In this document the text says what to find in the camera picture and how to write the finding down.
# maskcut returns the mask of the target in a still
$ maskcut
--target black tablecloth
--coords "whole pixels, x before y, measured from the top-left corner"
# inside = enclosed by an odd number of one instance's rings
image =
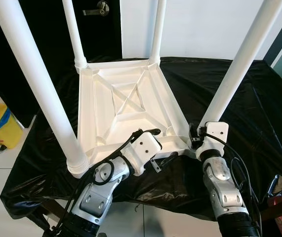
[[[161,69],[188,122],[198,125],[231,61],[162,58]],[[79,76],[72,65],[55,85],[74,132],[78,123]],[[282,79],[263,61],[254,61],[222,119],[228,143],[242,156],[259,201],[274,192],[282,176]],[[114,202],[131,201],[214,219],[202,182],[201,163],[185,156],[156,173],[150,164],[140,177],[123,181]],[[68,199],[77,183],[44,115],[39,112],[13,166],[1,200],[12,218],[37,218],[41,202]]]

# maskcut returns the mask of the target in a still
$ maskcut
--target wire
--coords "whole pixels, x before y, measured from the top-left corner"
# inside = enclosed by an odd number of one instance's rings
[[[237,157],[234,157],[231,159],[231,162],[230,162],[230,170],[231,170],[231,176],[232,176],[232,179],[234,181],[234,184],[239,188],[239,190],[242,189],[243,185],[244,185],[244,181],[241,182],[241,184],[239,185],[237,183],[237,180],[235,178],[235,175],[234,175],[234,172],[233,172],[233,163],[234,161],[238,161],[240,164],[242,164],[242,169],[244,170],[244,175],[246,173],[246,182],[247,182],[247,189],[248,189],[248,193],[249,193],[249,202],[250,204],[254,203],[254,206],[255,206],[255,211],[256,211],[256,214],[257,214],[257,222],[258,222],[258,225],[259,225],[259,234],[260,236],[262,237],[263,236],[263,233],[262,233],[262,223],[261,223],[261,215],[260,215],[260,211],[259,211],[259,208],[258,208],[258,199],[256,197],[256,194],[254,193],[252,187],[251,187],[251,184],[250,184],[250,178],[249,178],[249,173],[248,173],[248,170],[247,170],[247,167],[243,161],[243,159],[241,158],[241,156],[237,153],[237,151],[235,151],[233,149],[233,147],[231,147],[229,144],[227,144],[226,142],[222,141],[221,139],[211,135],[211,134],[208,134],[208,133],[204,133],[203,134],[204,136],[207,136],[207,137],[210,137],[220,143],[222,143],[224,146],[226,146],[227,148],[229,148]]]
[[[71,204],[71,202],[72,202],[74,196],[75,196],[76,193],[77,193],[77,190],[80,190],[79,187],[81,186],[82,181],[88,176],[88,174],[89,174],[90,172],[91,172],[91,171],[88,170],[88,171],[83,175],[83,177],[80,179],[80,181],[77,183],[77,185],[76,185],[74,191],[72,192],[72,195],[70,196],[70,199],[69,199],[69,200],[67,201],[67,203],[66,203],[66,206],[65,206],[65,208],[64,208],[63,216],[62,216],[61,219],[58,221],[56,227],[53,229],[53,232],[54,232],[54,233],[58,233],[58,232],[60,231],[60,227],[61,227],[61,225],[62,225],[62,222],[63,222],[63,220],[64,220],[64,218],[65,218],[65,216],[66,216],[66,214],[67,214],[68,208],[69,208],[69,206],[70,206],[70,204]]]

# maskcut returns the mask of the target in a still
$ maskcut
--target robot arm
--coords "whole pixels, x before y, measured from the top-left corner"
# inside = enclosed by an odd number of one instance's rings
[[[196,157],[202,162],[203,182],[209,191],[222,236],[258,237],[257,228],[222,158],[224,145],[218,140],[226,142],[228,128],[224,122],[207,122],[205,127],[200,128],[203,144],[196,150]]]
[[[96,164],[89,183],[74,201],[61,228],[46,231],[44,237],[94,237],[112,203],[112,193],[119,183],[134,174],[142,175],[144,164],[161,150],[153,135],[159,129],[138,130],[120,148]]]

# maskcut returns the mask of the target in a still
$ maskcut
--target white cylindrical leg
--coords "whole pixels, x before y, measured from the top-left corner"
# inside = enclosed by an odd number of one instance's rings
[[[86,68],[87,61],[83,54],[83,50],[81,46],[81,38],[77,27],[72,0],[63,0],[63,7],[64,7],[67,26],[70,32],[71,42],[75,55],[75,67],[76,69]]]
[[[199,127],[219,121],[282,8],[282,0],[264,0],[241,47],[225,74]]]
[[[160,49],[161,49],[161,37],[162,29],[164,26],[164,18],[166,11],[166,0],[159,0],[157,5],[157,13],[155,20],[155,29],[153,37],[152,52],[149,60],[149,64],[160,63]]]
[[[0,26],[67,158],[68,170],[80,178],[88,170],[88,159],[67,119],[18,0],[0,0]]]

